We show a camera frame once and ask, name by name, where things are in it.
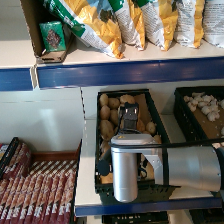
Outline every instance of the snack bag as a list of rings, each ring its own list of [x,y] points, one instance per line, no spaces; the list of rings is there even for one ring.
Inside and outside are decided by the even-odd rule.
[[[205,0],[203,19],[204,39],[216,47],[224,48],[224,1]]]
[[[145,28],[142,11],[136,0],[109,0],[118,20],[122,40],[135,45],[138,50],[145,47]]]
[[[142,10],[146,37],[167,51],[172,43],[177,24],[176,2],[172,0],[138,0]]]
[[[107,0],[39,0],[53,15],[69,25],[81,40],[103,53],[122,58],[121,33]]]
[[[177,43],[199,48],[204,35],[202,12],[205,0],[177,0],[178,20],[174,39]]]

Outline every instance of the black crate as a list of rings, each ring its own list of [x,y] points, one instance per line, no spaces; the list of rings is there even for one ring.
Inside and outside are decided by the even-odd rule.
[[[123,215],[103,215],[102,223],[104,224],[168,224],[167,212],[148,212],[138,214]]]
[[[224,214],[221,208],[190,210],[194,224],[223,224]]]
[[[100,136],[99,124],[100,124],[100,105],[99,98],[105,93],[109,98],[116,98],[122,95],[128,94],[132,96],[145,94],[146,103],[148,106],[149,113],[152,117],[154,123],[157,124],[157,132],[161,135],[163,143],[169,143],[169,138],[167,136],[166,130],[160,119],[160,116],[156,110],[154,102],[149,94],[148,89],[133,90],[133,91],[114,91],[114,92],[100,92],[97,97],[97,127],[96,127],[96,154],[95,154],[95,191],[100,194],[100,198],[104,204],[122,204],[118,202],[114,197],[113,184],[101,184],[100,175],[98,173],[97,164],[100,158],[100,144],[102,143],[102,138]],[[164,201],[168,200],[173,193],[174,186],[162,186],[156,185],[154,180],[138,181],[138,197],[132,203],[139,202],[149,202],[149,201]]]

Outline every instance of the white surface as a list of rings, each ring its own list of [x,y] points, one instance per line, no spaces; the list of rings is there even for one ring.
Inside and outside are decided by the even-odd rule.
[[[36,63],[20,1],[0,1],[0,69]]]
[[[193,224],[188,210],[174,210],[167,213],[170,224]],[[102,224],[101,216],[79,218],[78,224]]]
[[[161,51],[159,47],[149,42],[146,42],[146,49],[144,51],[138,51],[135,47],[126,44],[123,48],[125,49],[125,57],[123,59],[115,59],[99,52],[95,48],[87,48],[82,42],[76,39],[76,42],[72,44],[63,64],[71,65],[224,56],[224,49],[216,48],[204,40],[202,40],[200,49],[183,47],[175,41],[173,41],[171,48],[167,52]]]
[[[38,151],[75,150],[83,125],[80,88],[0,92],[0,142],[19,137]]]
[[[162,121],[167,129],[171,142],[183,141],[183,134],[173,115],[163,115]],[[83,132],[83,144],[79,163],[79,175],[77,180],[75,206],[101,205],[99,194],[95,193],[94,167],[95,167],[95,143],[96,120],[86,120]],[[171,199],[211,197],[208,191],[199,191],[193,188],[176,189]]]
[[[217,80],[200,80],[185,82],[166,82],[166,83],[145,83],[135,85],[116,85],[116,86],[93,86],[81,87],[85,119],[95,119],[97,111],[98,92],[117,91],[117,90],[137,90],[149,89],[159,114],[172,114],[174,107],[174,91],[177,87],[193,86],[223,86],[224,79]]]

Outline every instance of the black cable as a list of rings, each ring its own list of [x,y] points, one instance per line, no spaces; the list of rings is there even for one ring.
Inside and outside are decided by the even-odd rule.
[[[113,148],[120,149],[142,149],[142,148],[181,148],[181,147],[189,147],[189,146],[201,146],[213,143],[221,143],[224,142],[223,138],[216,139],[207,139],[207,140],[198,140],[198,141],[190,141],[190,142],[180,142],[180,143],[166,143],[166,144],[145,144],[145,145],[117,145],[109,142],[109,145]]]

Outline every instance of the potato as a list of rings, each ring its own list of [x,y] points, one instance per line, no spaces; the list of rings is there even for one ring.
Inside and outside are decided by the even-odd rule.
[[[153,138],[155,139],[155,141],[156,141],[158,144],[162,144],[162,139],[161,139],[161,137],[160,137],[159,135],[155,135]]]
[[[108,99],[108,107],[110,107],[111,110],[117,109],[119,106],[120,106],[120,102],[117,98]]]
[[[114,129],[110,121],[101,120],[100,121],[100,133],[105,141],[110,141],[110,139],[114,136]]]
[[[107,176],[100,176],[101,184],[111,184],[113,183],[113,173],[109,173]]]
[[[110,117],[110,108],[107,105],[104,105],[100,110],[100,119],[108,120]]]
[[[108,149],[110,149],[108,142],[103,140],[103,142],[100,145],[100,149],[102,153],[105,153]]]
[[[100,101],[100,106],[101,107],[103,107],[104,105],[108,105],[108,96],[107,96],[107,94],[102,94],[101,96],[100,96],[100,99],[99,99],[99,101]]]
[[[133,97],[133,96],[130,96],[130,95],[123,95],[123,96],[121,96],[120,97],[120,102],[121,103],[126,103],[126,102],[128,102],[128,103],[130,103],[130,104],[134,104],[135,103],[135,98]]]
[[[156,126],[153,122],[149,122],[146,125],[145,130],[148,131],[151,135],[154,135],[156,133]]]
[[[118,113],[117,110],[111,110],[110,111],[110,121],[112,121],[113,124],[116,126],[118,125]]]
[[[145,131],[145,125],[140,118],[137,121],[137,130],[140,132]]]

